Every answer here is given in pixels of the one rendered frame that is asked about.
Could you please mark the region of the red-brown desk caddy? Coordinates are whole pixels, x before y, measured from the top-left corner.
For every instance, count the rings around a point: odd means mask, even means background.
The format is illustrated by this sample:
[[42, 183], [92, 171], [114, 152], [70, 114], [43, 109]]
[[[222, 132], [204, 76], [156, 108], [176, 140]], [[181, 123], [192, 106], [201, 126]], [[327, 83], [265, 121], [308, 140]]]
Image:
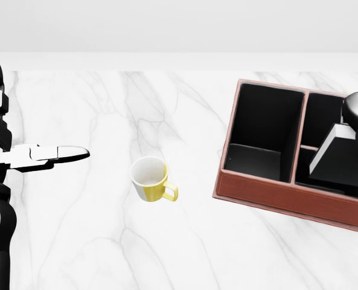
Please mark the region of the red-brown desk caddy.
[[345, 97], [240, 80], [214, 197], [358, 231], [358, 187], [309, 174]]

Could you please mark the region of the dark book with white pages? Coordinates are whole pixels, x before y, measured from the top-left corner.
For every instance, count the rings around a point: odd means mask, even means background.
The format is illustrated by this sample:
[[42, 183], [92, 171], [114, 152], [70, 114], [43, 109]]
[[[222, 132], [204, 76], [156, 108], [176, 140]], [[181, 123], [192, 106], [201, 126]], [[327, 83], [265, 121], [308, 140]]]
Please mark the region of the dark book with white pages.
[[309, 165], [312, 179], [358, 187], [356, 133], [334, 124]]

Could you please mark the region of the yellow and white mug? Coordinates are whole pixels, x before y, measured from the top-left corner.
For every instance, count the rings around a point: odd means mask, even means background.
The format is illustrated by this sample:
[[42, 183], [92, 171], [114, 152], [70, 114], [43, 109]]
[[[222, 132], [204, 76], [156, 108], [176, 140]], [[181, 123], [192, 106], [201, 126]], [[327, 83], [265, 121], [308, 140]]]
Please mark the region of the yellow and white mug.
[[130, 168], [130, 177], [139, 197], [147, 202], [161, 198], [176, 201], [178, 187], [167, 181], [168, 167], [156, 156], [145, 156], [135, 161]]

